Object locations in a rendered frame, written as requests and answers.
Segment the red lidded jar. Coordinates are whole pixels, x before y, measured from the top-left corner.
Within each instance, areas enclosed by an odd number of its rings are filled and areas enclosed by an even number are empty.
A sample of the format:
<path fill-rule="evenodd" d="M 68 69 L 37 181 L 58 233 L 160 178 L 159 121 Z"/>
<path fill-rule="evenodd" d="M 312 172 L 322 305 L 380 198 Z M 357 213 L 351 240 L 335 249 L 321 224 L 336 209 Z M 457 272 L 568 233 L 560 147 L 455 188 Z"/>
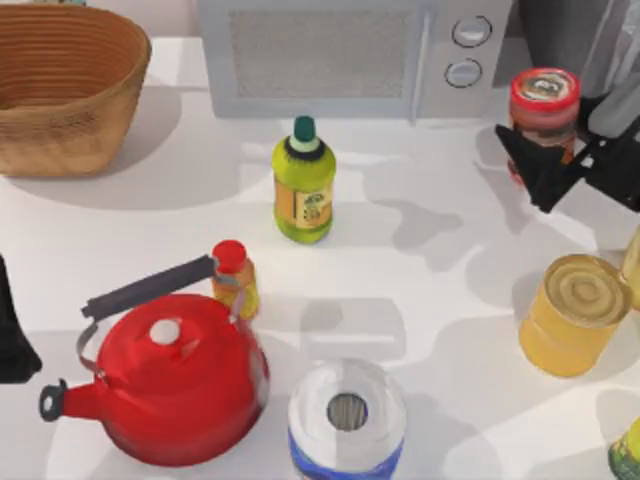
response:
<path fill-rule="evenodd" d="M 580 108 L 580 80 L 560 68 L 531 68 L 511 82 L 511 128 L 545 147 L 562 147 L 562 162 L 574 155 Z"/>

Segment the pale yellow bottle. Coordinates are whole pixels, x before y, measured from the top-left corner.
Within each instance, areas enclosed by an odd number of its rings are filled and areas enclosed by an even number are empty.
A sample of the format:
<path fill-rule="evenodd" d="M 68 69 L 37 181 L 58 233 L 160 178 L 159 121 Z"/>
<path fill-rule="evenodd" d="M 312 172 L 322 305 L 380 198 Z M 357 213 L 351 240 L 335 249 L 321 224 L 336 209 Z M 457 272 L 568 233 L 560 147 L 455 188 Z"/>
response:
<path fill-rule="evenodd" d="M 640 237 L 634 237 L 625 252 L 621 276 L 632 294 L 632 305 L 640 311 Z"/>

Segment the round microwave knob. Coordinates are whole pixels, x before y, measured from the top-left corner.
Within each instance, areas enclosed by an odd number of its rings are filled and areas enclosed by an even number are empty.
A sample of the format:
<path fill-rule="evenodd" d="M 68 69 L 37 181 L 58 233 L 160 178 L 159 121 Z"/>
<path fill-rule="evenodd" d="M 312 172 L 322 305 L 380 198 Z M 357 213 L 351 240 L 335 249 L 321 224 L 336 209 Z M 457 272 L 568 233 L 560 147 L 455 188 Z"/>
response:
<path fill-rule="evenodd" d="M 484 16 L 461 19 L 452 29 L 452 40 L 462 48 L 476 48 L 491 36 L 493 27 Z"/>
<path fill-rule="evenodd" d="M 456 89 L 465 89 L 476 85 L 483 76 L 483 68 L 479 62 L 467 58 L 447 66 L 444 79 Z"/>

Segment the yellow can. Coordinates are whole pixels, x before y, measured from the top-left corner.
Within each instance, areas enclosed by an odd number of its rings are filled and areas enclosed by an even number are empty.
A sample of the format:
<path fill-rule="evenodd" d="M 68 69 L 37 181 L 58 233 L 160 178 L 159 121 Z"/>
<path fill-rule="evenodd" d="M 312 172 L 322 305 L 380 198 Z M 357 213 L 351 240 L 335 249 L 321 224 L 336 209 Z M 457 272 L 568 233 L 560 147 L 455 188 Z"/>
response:
<path fill-rule="evenodd" d="M 520 324 L 520 347 L 548 374 L 581 376 L 595 366 L 631 310 L 631 289 L 611 263 L 587 254 L 562 256 L 544 272 Z"/>

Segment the green bottle with dark cap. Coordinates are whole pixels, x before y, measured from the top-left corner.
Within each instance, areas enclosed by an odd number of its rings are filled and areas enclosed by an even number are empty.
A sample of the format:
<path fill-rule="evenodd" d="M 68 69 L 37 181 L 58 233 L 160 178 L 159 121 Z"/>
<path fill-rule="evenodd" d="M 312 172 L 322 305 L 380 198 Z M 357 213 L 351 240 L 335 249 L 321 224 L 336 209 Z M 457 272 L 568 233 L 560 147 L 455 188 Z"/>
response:
<path fill-rule="evenodd" d="M 333 220 L 336 157 L 317 135 L 310 116 L 295 118 L 293 132 L 273 149 L 274 218 L 280 231 L 301 244 L 314 244 Z"/>

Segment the pale microwave oven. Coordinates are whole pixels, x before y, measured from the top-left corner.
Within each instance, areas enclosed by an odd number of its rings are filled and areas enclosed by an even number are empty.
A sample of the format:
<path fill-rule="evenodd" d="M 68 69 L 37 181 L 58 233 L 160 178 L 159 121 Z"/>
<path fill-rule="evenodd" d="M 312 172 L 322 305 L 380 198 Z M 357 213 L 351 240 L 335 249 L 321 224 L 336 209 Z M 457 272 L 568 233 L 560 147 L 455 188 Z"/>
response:
<path fill-rule="evenodd" d="M 484 113 L 513 0 L 197 0 L 209 89 L 222 118 L 408 119 L 426 12 L 430 37 L 419 119 Z M 490 38 L 452 40 L 457 21 L 484 16 Z M 449 86 L 451 63 L 483 68 L 474 86 Z"/>

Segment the green and yellow bottle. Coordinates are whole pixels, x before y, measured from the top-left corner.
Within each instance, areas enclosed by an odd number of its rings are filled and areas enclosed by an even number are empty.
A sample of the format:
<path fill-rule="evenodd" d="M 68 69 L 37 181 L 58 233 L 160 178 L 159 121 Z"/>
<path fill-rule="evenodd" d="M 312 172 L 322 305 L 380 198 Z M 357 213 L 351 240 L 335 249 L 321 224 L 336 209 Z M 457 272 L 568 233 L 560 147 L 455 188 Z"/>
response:
<path fill-rule="evenodd" d="M 609 447 L 608 464 L 617 480 L 640 480 L 640 416 Z"/>

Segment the white paper towel roll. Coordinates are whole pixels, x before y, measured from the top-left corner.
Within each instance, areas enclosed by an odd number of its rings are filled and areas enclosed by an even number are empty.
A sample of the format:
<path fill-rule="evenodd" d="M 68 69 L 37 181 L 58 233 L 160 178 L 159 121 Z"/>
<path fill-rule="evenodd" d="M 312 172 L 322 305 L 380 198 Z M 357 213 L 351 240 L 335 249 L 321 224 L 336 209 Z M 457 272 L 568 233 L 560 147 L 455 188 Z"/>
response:
<path fill-rule="evenodd" d="M 288 444 L 299 480 L 392 480 L 406 427 L 399 388 L 366 360 L 318 364 L 288 403 Z"/>

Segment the small yellow bottle red cap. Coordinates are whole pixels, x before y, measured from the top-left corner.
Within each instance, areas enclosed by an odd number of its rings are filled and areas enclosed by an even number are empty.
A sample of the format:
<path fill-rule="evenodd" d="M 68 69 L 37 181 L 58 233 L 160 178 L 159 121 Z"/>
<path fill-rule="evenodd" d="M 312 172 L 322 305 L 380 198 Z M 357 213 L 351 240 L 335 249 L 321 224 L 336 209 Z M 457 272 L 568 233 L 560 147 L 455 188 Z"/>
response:
<path fill-rule="evenodd" d="M 212 281 L 215 298 L 231 308 L 238 295 L 242 294 L 240 317 L 252 320 L 257 314 L 260 300 L 255 267 L 244 245 L 237 240 L 223 240 L 214 246 L 212 256 L 218 260 L 218 275 L 234 278 L 233 284 Z"/>

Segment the woven wicker basket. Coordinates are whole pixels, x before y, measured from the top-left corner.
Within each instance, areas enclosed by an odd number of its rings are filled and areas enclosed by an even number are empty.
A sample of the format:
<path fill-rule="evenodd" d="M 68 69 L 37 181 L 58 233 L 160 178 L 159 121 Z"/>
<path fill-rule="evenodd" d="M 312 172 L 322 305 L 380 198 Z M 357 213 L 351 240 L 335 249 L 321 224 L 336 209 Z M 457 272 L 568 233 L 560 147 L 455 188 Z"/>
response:
<path fill-rule="evenodd" d="M 84 176 L 115 158 L 151 41 L 109 10 L 0 4 L 0 175 Z"/>

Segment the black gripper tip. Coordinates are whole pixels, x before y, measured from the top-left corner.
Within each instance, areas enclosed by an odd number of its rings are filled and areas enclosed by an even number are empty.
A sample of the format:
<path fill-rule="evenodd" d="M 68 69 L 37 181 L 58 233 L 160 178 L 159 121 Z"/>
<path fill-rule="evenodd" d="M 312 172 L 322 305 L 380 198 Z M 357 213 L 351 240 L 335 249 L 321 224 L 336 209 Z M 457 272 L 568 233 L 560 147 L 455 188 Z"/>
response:
<path fill-rule="evenodd" d="M 0 254 L 0 384 L 27 383 L 42 366 L 18 321 L 6 264 Z"/>

